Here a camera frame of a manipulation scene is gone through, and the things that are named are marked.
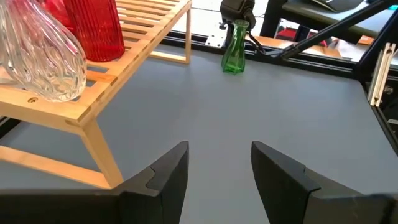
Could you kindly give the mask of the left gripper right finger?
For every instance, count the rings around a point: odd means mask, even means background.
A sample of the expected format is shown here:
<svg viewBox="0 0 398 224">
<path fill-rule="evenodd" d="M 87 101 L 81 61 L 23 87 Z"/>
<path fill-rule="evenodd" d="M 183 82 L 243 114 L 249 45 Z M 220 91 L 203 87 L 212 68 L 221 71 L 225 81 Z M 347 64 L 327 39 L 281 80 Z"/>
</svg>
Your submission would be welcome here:
<svg viewBox="0 0 398 224">
<path fill-rule="evenodd" d="M 345 202 L 335 200 L 360 195 L 260 141 L 251 164 L 270 224 L 341 224 Z"/>
</svg>

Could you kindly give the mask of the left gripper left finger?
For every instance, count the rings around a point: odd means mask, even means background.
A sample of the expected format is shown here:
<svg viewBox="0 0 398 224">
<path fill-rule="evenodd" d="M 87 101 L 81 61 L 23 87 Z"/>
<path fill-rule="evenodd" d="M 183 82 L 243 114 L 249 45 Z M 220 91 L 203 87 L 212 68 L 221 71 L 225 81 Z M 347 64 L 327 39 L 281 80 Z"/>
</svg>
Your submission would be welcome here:
<svg viewBox="0 0 398 224">
<path fill-rule="evenodd" d="M 187 190 L 189 143 L 182 141 L 117 186 L 122 224 L 179 224 Z"/>
</svg>

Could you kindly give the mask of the slim green glass vase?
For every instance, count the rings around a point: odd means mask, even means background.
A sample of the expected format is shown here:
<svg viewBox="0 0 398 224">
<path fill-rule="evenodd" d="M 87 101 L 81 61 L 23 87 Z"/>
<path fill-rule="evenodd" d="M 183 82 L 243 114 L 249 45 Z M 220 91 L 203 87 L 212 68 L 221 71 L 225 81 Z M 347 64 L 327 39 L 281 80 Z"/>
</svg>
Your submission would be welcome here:
<svg viewBox="0 0 398 224">
<path fill-rule="evenodd" d="M 223 72 L 237 75 L 243 73 L 245 69 L 244 43 L 249 22 L 238 19 L 233 22 L 233 26 L 233 35 L 223 55 L 221 66 Z"/>
</svg>

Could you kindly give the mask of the red ribbed cylinder vase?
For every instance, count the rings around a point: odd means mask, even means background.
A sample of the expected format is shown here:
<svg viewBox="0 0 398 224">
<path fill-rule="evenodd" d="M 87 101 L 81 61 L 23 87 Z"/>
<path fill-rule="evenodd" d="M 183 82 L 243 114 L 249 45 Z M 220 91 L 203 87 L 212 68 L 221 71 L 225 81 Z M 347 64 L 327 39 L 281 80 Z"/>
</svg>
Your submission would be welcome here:
<svg viewBox="0 0 398 224">
<path fill-rule="evenodd" d="M 109 62 L 125 52 L 116 0 L 63 0 L 86 58 Z"/>
</svg>

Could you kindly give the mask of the clear swirl-ribbed glass vase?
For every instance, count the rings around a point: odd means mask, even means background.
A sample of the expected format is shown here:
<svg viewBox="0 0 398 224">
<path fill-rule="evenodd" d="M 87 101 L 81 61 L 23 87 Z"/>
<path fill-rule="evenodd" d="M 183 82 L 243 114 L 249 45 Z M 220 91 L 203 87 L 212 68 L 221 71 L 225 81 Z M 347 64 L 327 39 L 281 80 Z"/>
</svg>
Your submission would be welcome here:
<svg viewBox="0 0 398 224">
<path fill-rule="evenodd" d="M 86 86 L 82 46 L 37 0 L 0 0 L 0 65 L 48 101 L 73 100 Z"/>
</svg>

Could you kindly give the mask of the red round glass vase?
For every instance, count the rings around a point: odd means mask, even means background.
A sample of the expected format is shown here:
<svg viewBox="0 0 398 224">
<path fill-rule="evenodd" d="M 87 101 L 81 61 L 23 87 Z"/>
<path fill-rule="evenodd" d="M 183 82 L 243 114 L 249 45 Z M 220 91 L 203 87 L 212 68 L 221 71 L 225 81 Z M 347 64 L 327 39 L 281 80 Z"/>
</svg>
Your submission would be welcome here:
<svg viewBox="0 0 398 224">
<path fill-rule="evenodd" d="M 68 16 L 63 0 L 37 0 L 37 2 L 70 32 L 74 33 L 75 27 Z"/>
</svg>

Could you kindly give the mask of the wooden slatted shelf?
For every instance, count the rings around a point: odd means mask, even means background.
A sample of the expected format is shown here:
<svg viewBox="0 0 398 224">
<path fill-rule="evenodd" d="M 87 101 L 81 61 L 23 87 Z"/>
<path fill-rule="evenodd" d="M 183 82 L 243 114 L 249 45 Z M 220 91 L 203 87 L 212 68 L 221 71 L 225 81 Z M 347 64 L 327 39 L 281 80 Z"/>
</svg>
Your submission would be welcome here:
<svg viewBox="0 0 398 224">
<path fill-rule="evenodd" d="M 96 121 L 147 57 L 188 64 L 191 56 L 192 0 L 116 0 L 126 51 L 118 60 L 89 62 L 106 72 L 89 71 L 86 87 L 77 101 L 52 103 L 15 87 L 0 87 L 0 115 L 59 129 L 81 137 L 99 171 L 67 164 L 6 146 L 0 146 L 0 161 L 110 189 L 123 183 L 122 174 Z M 186 16 L 185 55 L 155 51 L 171 28 Z"/>
</svg>

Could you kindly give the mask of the light wooden table board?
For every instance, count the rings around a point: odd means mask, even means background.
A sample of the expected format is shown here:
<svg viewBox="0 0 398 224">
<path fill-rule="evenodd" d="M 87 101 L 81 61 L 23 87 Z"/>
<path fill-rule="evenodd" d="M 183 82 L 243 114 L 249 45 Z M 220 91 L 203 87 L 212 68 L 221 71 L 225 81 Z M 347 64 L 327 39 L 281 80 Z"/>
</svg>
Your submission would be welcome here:
<svg viewBox="0 0 398 224">
<path fill-rule="evenodd" d="M 273 39 L 270 37 L 256 36 L 256 39 L 264 47 L 273 47 L 277 49 L 283 49 L 294 43 L 288 40 Z M 373 42 L 373 40 L 373 38 L 363 35 L 357 44 L 351 44 L 344 40 L 333 38 L 332 47 L 322 47 L 320 45 L 315 45 L 307 50 L 304 50 L 303 52 L 306 54 L 346 59 L 357 62 L 364 51 Z"/>
</svg>

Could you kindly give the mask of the dark desk support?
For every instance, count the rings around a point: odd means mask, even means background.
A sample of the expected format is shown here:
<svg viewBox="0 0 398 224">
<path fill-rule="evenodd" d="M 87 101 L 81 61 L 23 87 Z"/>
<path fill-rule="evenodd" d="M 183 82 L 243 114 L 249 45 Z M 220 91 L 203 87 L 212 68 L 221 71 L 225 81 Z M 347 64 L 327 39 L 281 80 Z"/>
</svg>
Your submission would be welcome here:
<svg viewBox="0 0 398 224">
<path fill-rule="evenodd" d="M 274 38 L 279 27 L 282 6 L 286 0 L 268 0 L 260 36 Z"/>
</svg>

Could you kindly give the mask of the grey desk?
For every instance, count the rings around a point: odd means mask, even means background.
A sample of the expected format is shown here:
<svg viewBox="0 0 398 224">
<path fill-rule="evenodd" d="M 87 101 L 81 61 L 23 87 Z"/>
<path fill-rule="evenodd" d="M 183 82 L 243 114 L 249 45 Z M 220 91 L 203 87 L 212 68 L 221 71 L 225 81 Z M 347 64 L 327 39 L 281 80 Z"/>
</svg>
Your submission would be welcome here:
<svg viewBox="0 0 398 224">
<path fill-rule="evenodd" d="M 285 11 L 284 18 L 313 30 L 322 30 L 369 6 L 365 0 L 358 0 L 359 3 L 357 6 L 336 11 L 321 4 L 322 1 L 329 0 L 288 0 L 282 6 Z M 341 1 L 346 4 L 351 0 L 331 1 Z M 351 26 L 348 30 L 337 33 L 336 37 L 354 44 L 364 35 L 375 38 L 392 16 L 393 12 L 393 10 L 384 9 Z"/>
</svg>

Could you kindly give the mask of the silver aluminium extrusion post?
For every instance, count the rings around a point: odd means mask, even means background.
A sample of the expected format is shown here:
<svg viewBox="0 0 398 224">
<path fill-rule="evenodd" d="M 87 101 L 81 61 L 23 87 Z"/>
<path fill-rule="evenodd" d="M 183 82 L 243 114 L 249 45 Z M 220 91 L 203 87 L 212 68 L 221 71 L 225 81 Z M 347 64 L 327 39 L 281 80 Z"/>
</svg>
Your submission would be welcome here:
<svg viewBox="0 0 398 224">
<path fill-rule="evenodd" d="M 389 68 L 395 54 L 396 44 L 389 42 L 385 44 L 384 48 L 379 53 L 368 91 L 368 101 L 371 106 L 378 107 L 381 103 Z"/>
</svg>

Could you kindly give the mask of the silver corner bracket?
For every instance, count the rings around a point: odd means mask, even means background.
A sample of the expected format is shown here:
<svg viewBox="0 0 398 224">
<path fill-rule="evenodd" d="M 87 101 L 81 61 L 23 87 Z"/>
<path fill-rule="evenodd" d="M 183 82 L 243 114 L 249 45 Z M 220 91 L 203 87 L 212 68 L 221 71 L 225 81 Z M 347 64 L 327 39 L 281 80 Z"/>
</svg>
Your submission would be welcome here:
<svg viewBox="0 0 398 224">
<path fill-rule="evenodd" d="M 223 48 L 225 43 L 225 35 L 224 34 L 211 34 L 208 36 L 205 45 L 210 47 Z"/>
</svg>

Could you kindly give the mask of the black diagonal frame strut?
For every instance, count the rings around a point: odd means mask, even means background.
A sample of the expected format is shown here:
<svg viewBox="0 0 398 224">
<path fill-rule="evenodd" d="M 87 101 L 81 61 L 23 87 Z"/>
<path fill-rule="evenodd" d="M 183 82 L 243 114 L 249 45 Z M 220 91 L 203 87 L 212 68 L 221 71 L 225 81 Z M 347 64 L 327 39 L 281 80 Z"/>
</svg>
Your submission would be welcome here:
<svg viewBox="0 0 398 224">
<path fill-rule="evenodd" d="M 279 58 L 289 58 L 297 55 L 300 52 L 308 49 L 309 47 L 319 43 L 321 40 L 325 40 L 327 37 L 336 36 L 340 31 L 349 29 L 350 27 L 356 25 L 357 23 L 368 19 L 369 17 L 388 9 L 393 4 L 398 4 L 398 0 L 377 0 L 360 9 L 358 12 L 344 18 L 343 20 L 336 22 L 321 31 L 318 34 L 312 36 L 307 40 L 303 40 L 295 45 L 286 47 L 279 55 Z"/>
<path fill-rule="evenodd" d="M 398 11 L 395 11 L 385 26 L 381 29 L 379 35 L 374 39 L 370 47 L 356 64 L 353 73 L 361 83 L 366 82 L 372 75 L 376 66 L 380 51 L 387 43 L 398 44 Z"/>
</svg>

